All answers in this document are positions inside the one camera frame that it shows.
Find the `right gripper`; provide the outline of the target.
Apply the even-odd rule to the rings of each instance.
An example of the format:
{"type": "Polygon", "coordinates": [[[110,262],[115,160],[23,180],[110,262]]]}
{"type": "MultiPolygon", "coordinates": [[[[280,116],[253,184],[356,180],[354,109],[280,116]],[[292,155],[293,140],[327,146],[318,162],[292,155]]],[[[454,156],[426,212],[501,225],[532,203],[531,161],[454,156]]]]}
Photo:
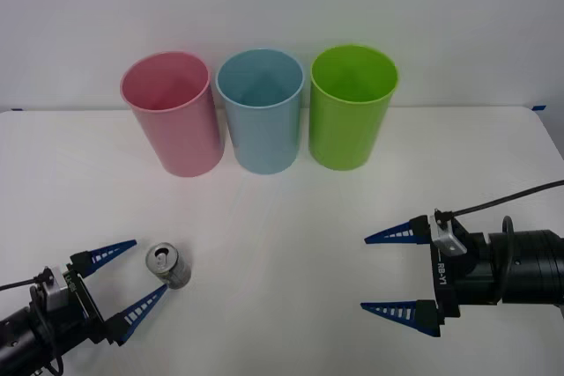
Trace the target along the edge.
{"type": "MultiPolygon", "coordinates": [[[[421,215],[406,223],[374,233],[367,245],[430,245],[434,294],[445,317],[460,316],[460,307],[496,305],[503,288],[503,234],[468,232],[457,220],[439,224],[421,215]]],[[[388,321],[440,337],[442,315],[430,299],[398,302],[362,302],[360,307],[388,321]]]]}

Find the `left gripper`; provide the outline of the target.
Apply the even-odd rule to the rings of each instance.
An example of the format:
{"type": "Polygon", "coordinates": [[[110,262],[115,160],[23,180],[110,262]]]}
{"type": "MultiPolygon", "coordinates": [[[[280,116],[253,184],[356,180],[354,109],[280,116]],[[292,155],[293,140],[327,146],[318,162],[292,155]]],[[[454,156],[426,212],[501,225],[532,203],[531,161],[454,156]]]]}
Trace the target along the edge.
{"type": "Polygon", "coordinates": [[[168,288],[165,284],[104,321],[84,279],[118,255],[137,244],[127,240],[73,254],[66,271],[52,268],[55,292],[52,294],[52,327],[56,345],[94,344],[107,341],[124,345],[139,324],[159,302],[168,288]]]}

